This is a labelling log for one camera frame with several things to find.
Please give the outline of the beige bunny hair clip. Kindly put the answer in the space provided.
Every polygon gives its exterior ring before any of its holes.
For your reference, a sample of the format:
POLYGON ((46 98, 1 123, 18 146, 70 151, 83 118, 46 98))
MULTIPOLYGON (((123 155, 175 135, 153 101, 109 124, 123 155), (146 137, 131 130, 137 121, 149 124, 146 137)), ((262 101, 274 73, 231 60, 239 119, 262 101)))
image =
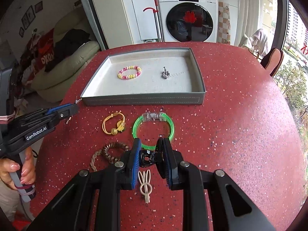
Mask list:
POLYGON ((150 169, 147 169, 146 171, 139 171, 138 172, 138 180, 140 183, 139 190, 140 193, 145 198, 145 203, 150 203, 150 194, 152 193, 152 185, 151 182, 151 171, 150 169))

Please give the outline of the cream leather sofa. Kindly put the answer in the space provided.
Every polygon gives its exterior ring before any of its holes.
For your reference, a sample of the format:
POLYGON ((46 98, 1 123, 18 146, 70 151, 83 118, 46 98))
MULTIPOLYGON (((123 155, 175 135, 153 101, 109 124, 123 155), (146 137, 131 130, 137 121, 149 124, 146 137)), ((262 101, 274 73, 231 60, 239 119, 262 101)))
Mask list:
POLYGON ((56 23, 53 34, 54 47, 71 29, 82 29, 90 33, 90 41, 57 64, 49 73, 46 73, 45 69, 39 71, 30 85, 31 90, 48 102, 61 101, 80 73, 100 51, 99 43, 82 7, 72 10, 56 23))

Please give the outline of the pink cloth on chair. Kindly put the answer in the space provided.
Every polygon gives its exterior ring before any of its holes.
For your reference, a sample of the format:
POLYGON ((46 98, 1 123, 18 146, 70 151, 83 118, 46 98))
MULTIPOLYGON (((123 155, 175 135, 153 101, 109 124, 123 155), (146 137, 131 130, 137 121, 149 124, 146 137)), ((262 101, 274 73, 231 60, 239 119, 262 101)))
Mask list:
POLYGON ((263 29, 258 29, 250 36, 251 44, 253 47, 259 48, 260 56, 266 56, 270 51, 269 38, 267 33, 263 29))

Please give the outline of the checkered hanging towel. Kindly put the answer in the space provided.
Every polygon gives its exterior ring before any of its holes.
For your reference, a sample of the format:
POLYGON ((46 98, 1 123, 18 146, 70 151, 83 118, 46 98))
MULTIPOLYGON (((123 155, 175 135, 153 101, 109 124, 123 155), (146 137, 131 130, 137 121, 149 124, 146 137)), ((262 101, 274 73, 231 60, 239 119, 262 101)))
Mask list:
POLYGON ((231 23, 229 4, 218 2, 218 43, 231 44, 231 23))

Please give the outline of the white washing machine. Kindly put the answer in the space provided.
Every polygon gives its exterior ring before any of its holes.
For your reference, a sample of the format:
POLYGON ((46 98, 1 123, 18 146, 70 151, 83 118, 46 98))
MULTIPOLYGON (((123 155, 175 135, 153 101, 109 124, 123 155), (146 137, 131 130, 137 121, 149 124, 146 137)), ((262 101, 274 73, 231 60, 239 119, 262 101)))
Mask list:
POLYGON ((217 41, 218 0, 158 0, 164 42, 217 41))

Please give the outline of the silver heart pendant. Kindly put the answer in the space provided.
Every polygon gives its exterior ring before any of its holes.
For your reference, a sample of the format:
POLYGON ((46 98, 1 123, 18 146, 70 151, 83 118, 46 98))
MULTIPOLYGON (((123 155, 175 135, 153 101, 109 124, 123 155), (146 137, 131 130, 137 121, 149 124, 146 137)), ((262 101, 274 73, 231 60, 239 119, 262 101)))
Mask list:
POLYGON ((170 76, 170 73, 169 73, 169 71, 167 71, 167 69, 165 67, 163 69, 164 69, 164 71, 162 72, 162 78, 168 79, 169 76, 170 76))

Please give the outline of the green plastic bangle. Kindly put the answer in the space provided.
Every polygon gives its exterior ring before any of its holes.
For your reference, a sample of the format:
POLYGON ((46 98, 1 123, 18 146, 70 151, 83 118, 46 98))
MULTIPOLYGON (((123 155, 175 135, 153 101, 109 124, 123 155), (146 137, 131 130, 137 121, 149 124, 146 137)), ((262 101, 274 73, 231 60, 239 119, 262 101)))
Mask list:
POLYGON ((175 136, 175 125, 172 118, 164 112, 145 112, 135 120, 132 136, 134 139, 146 141, 145 144, 141 144, 143 150, 154 151, 156 145, 149 146, 150 141, 153 141, 154 137, 168 137, 172 142, 175 136))

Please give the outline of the red printed cloth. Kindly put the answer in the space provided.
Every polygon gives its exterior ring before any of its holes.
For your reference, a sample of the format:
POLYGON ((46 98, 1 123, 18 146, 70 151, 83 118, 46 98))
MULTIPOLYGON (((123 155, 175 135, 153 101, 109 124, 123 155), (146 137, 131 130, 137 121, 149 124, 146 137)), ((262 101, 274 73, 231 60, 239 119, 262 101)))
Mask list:
POLYGON ((31 84, 39 71, 54 60, 54 28, 46 34, 34 34, 20 58, 20 80, 23 85, 31 84))

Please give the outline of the brown wooden chair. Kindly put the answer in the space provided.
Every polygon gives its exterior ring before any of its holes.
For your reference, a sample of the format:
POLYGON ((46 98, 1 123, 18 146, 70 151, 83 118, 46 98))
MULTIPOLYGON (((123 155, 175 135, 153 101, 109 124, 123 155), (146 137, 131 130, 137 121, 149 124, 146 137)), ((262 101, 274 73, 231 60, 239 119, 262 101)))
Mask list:
POLYGON ((261 60, 260 64, 266 72, 273 77, 280 68, 283 59, 283 51, 277 48, 272 48, 270 52, 261 60))

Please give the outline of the black claw hair clip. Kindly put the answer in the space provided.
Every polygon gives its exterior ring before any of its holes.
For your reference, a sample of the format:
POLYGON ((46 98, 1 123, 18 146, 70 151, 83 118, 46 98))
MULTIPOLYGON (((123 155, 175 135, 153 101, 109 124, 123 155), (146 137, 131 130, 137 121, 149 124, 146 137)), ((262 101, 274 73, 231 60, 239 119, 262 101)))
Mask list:
POLYGON ((153 150, 142 149, 139 152, 139 166, 150 167, 157 163, 158 153, 153 150))

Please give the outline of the black clothing on sofa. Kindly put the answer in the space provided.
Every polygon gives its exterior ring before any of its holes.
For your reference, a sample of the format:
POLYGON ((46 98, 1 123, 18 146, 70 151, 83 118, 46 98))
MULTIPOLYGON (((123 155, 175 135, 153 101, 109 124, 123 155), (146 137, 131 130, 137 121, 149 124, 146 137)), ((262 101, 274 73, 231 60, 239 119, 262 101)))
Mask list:
POLYGON ((90 41, 90 33, 82 29, 71 29, 64 37, 55 43, 54 60, 46 64, 45 72, 49 73, 57 64, 63 61, 66 57, 71 56, 84 43, 90 41))

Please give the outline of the red handled mop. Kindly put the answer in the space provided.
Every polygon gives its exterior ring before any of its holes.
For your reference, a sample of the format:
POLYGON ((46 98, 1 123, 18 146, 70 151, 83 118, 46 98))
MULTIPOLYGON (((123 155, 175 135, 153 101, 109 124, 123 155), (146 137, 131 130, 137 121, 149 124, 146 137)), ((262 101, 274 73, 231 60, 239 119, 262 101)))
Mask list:
POLYGON ((157 33, 157 41, 162 42, 161 32, 160 32, 160 25, 159 25, 159 16, 158 16, 158 0, 154 0, 155 7, 146 7, 143 9, 143 12, 146 10, 151 10, 154 17, 156 33, 157 33))

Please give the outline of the white cabinet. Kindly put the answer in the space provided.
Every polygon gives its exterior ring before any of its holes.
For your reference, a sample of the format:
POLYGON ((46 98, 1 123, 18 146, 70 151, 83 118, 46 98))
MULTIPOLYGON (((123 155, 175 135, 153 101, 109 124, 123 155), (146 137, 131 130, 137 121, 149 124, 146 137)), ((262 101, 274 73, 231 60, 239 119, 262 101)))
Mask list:
POLYGON ((103 50, 157 42, 151 10, 154 0, 84 0, 89 3, 88 19, 103 50))

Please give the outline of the grey jewelry tray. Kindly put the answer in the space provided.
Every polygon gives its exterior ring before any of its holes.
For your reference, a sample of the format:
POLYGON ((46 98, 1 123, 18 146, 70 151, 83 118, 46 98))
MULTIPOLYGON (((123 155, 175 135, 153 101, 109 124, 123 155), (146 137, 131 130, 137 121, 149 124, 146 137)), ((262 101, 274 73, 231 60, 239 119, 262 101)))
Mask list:
POLYGON ((205 85, 191 48, 144 49, 109 55, 81 98, 85 105, 201 105, 205 85), (162 78, 163 68, 169 71, 162 78))

